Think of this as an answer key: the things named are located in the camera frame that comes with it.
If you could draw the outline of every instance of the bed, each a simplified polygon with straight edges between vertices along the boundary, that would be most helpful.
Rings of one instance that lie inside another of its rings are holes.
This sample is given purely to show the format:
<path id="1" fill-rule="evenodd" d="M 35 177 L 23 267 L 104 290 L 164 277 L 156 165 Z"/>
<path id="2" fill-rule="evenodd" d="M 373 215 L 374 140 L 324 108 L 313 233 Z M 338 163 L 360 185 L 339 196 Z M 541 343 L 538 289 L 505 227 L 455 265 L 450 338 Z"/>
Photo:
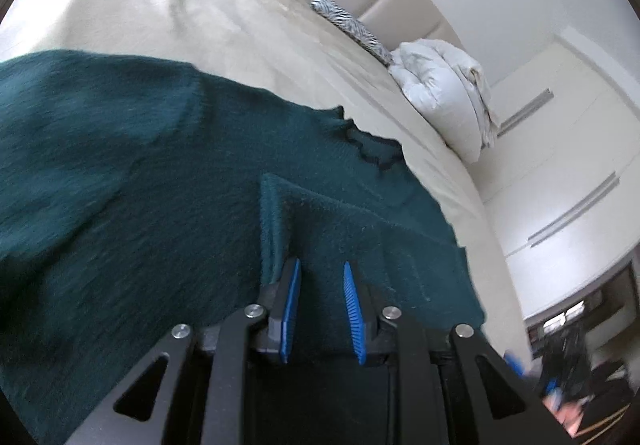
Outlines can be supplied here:
<path id="1" fill-rule="evenodd" d="M 441 38 L 462 47 L 430 0 L 335 0 L 388 48 Z M 342 105 L 359 128 L 401 142 L 409 167 L 466 247 L 498 352 L 528 362 L 526 329 L 500 246 L 459 158 L 385 67 L 309 0 L 16 0 L 0 24 L 0 60 L 71 48 L 183 60 L 313 108 Z"/>

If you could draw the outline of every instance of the dark green sweater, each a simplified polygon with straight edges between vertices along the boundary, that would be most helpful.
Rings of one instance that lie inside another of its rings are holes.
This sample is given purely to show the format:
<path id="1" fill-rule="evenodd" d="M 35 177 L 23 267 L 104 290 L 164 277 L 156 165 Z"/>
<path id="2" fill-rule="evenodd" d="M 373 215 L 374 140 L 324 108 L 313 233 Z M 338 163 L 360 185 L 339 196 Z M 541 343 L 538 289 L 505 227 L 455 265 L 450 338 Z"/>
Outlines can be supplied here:
<path id="1" fill-rule="evenodd" d="M 350 351 L 346 259 L 426 325 L 484 320 L 399 144 L 341 108 L 56 51 L 0 64 L 0 111 L 0 387 L 42 444 L 63 443 L 172 326 L 255 301 L 287 254 L 304 270 L 299 364 Z M 359 407 L 355 430 L 376 417 Z"/>

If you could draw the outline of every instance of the screw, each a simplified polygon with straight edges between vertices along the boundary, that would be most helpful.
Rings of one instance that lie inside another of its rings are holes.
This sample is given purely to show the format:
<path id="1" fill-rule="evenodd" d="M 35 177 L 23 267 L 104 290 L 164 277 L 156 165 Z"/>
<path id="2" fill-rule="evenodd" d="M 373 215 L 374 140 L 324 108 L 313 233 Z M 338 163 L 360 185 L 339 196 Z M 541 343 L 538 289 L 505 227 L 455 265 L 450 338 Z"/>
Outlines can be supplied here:
<path id="1" fill-rule="evenodd" d="M 264 313 L 264 308 L 260 304 L 249 304 L 244 308 L 244 314 L 250 319 L 256 319 Z"/>
<path id="2" fill-rule="evenodd" d="M 400 308 L 396 308 L 395 306 L 387 306 L 382 310 L 382 316 L 387 320 L 399 319 L 401 315 L 402 311 L 400 311 Z"/>
<path id="3" fill-rule="evenodd" d="M 171 330 L 171 334 L 174 336 L 174 339 L 183 339 L 188 337 L 189 333 L 191 333 L 191 328 L 188 327 L 187 324 L 178 324 Z"/>
<path id="4" fill-rule="evenodd" d="M 468 339 L 474 335 L 474 329 L 469 324 L 458 324 L 456 326 L 456 335 L 461 339 Z"/>

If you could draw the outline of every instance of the blue object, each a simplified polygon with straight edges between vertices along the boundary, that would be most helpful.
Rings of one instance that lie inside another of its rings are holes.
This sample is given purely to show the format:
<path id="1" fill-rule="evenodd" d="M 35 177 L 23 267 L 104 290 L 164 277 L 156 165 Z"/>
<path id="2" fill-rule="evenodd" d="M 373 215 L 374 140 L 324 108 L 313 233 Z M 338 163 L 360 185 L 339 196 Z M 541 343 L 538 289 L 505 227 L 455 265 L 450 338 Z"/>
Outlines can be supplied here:
<path id="1" fill-rule="evenodd" d="M 551 382 L 549 382 L 549 385 L 551 384 L 555 384 L 555 380 L 552 380 Z M 558 411 L 560 409 L 560 407 L 562 407 L 562 399 L 563 399 L 563 395 L 562 395 L 562 389 L 560 389 L 559 387 L 555 387 L 554 389 L 552 389 L 551 391 L 549 391 L 548 393 L 546 393 L 546 398 L 548 398 L 549 400 L 549 409 L 553 412 Z"/>
<path id="2" fill-rule="evenodd" d="M 524 376 L 524 366 L 522 362 L 514 355 L 511 351 L 505 351 L 504 353 L 504 361 L 507 362 L 507 365 L 511 367 L 519 377 Z"/>
<path id="3" fill-rule="evenodd" d="M 298 299 L 300 298 L 300 259 L 296 259 L 296 267 L 293 269 L 287 303 L 282 317 L 282 340 L 280 342 L 280 358 L 283 364 L 289 363 L 291 346 L 293 345 L 293 333 L 296 329 L 296 313 L 298 311 Z"/>
<path id="4" fill-rule="evenodd" d="M 364 320 L 356 292 L 356 285 L 353 280 L 353 272 L 351 271 L 349 263 L 344 263 L 344 300 L 347 304 L 353 351 L 358 358 L 358 363 L 364 365 L 367 359 L 367 348 L 364 339 Z"/>
<path id="5" fill-rule="evenodd" d="M 558 387 L 558 379 L 552 378 L 549 380 L 549 383 L 546 385 L 545 395 L 550 395 L 552 391 L 554 391 Z"/>

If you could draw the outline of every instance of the window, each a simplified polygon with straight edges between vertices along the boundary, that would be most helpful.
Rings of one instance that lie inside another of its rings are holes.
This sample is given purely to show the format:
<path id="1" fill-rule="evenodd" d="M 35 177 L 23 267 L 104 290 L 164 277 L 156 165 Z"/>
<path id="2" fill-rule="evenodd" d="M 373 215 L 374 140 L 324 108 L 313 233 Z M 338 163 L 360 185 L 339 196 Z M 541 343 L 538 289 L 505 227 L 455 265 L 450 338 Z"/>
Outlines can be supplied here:
<path id="1" fill-rule="evenodd" d="M 566 322 L 566 316 L 564 315 L 564 312 L 562 312 L 559 315 L 556 315 L 552 319 L 549 319 L 548 321 L 545 322 L 545 325 L 544 325 L 545 335 L 548 335 L 549 333 L 552 333 L 557 329 L 561 328 L 562 326 L 564 326 L 565 322 Z"/>
<path id="2" fill-rule="evenodd" d="M 584 312 L 584 300 L 578 302 L 575 306 L 570 307 L 565 311 L 567 321 L 575 319 L 575 317 L 582 315 Z"/>

